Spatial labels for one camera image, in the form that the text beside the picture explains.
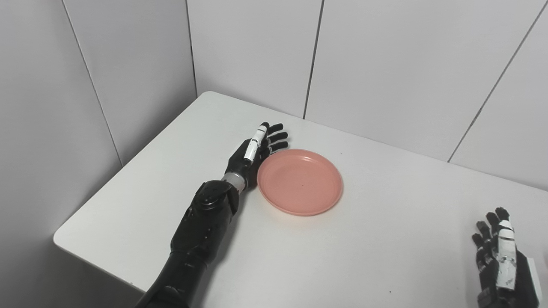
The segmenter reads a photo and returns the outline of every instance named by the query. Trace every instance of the prosthetic hand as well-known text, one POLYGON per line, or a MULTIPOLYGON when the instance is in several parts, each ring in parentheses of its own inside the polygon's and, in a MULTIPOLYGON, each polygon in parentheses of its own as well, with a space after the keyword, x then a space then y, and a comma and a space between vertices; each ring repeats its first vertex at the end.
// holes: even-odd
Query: prosthetic hand
POLYGON ((150 289, 135 308, 188 308, 207 266, 238 211, 239 194, 255 187, 257 171, 272 153, 287 148, 283 125, 261 124, 230 157, 221 180, 205 182, 182 217, 171 253, 150 289))
POLYGON ((472 235, 482 288, 479 308, 537 308, 542 293, 534 261, 517 250, 508 212, 495 212, 486 215, 491 228, 478 221, 481 235, 472 235))

